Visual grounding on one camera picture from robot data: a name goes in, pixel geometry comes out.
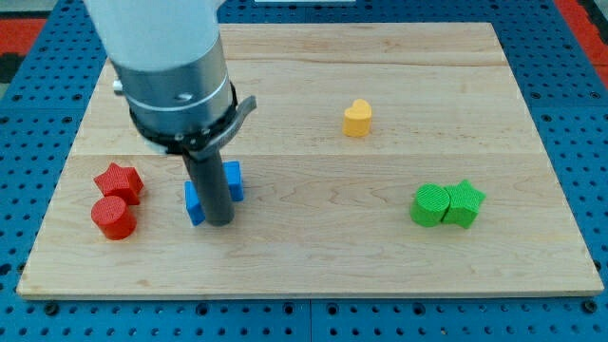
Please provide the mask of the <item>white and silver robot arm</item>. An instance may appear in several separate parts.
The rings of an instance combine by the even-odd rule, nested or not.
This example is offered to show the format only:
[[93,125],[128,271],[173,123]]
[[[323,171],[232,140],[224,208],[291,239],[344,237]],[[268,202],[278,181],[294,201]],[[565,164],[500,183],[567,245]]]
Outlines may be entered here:
[[219,33],[222,0],[85,0],[138,131],[204,160],[257,107],[239,101]]

